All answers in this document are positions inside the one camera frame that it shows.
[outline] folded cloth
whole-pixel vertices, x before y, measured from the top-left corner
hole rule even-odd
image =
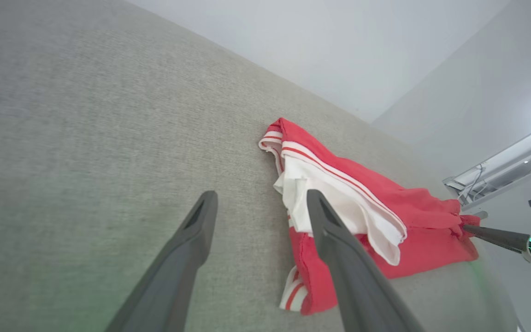
[[[337,305],[328,267],[319,259],[306,191],[319,189],[387,278],[473,261],[478,253],[462,225],[457,200],[439,200],[427,189],[405,189],[384,176],[327,150],[306,130],[280,118],[259,142],[274,154],[280,177],[274,188],[289,212],[296,267],[290,271],[282,309],[310,315]]]

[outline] gray textured fabric surface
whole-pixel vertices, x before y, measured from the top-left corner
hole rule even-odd
[[[208,189],[218,220],[186,330],[341,330],[337,309],[277,307],[293,259],[257,141],[279,116],[448,197],[390,137],[131,4],[0,0],[0,331],[102,331]],[[506,330],[513,311],[482,264],[394,285],[428,331]]]

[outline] red fabric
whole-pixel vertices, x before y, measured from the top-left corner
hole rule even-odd
[[[471,235],[462,230],[462,225],[479,225],[480,218],[460,216],[458,200],[439,200],[432,197],[427,189],[405,189],[356,162],[336,157],[306,130],[284,118],[274,122],[268,131],[281,132],[283,142],[303,145],[329,166],[358,180],[400,217],[407,227],[407,238],[399,245],[401,261],[396,267],[374,252],[366,235],[357,235],[387,278],[406,277],[478,258],[474,245],[468,239]],[[306,233],[297,233],[293,227],[289,229],[289,234],[297,269],[308,289],[301,313],[310,315],[334,307],[337,298],[331,274],[327,265],[319,259],[314,239]]]

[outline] red and white striped garment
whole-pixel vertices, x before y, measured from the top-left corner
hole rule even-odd
[[[259,147],[276,158],[280,177],[274,188],[288,209],[296,262],[286,281],[282,309],[309,315],[337,305],[329,269],[314,246],[306,208],[308,189],[325,194],[387,278],[478,257],[462,225],[478,225],[480,219],[460,216],[457,200],[439,200],[426,189],[405,189],[356,162],[336,157],[284,118],[270,125]]]

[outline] white wall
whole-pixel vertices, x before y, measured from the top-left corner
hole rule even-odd
[[[373,126],[455,176],[531,133],[531,0],[514,0]]]
[[[128,0],[372,122],[509,0]]]
[[[465,213],[475,214],[484,210],[489,216],[481,222],[482,226],[531,234],[531,208],[527,204],[528,200],[531,200],[531,175],[520,180],[515,187]],[[494,244],[483,243],[496,273],[512,299],[520,322],[526,332],[531,332],[531,265],[519,254]]]

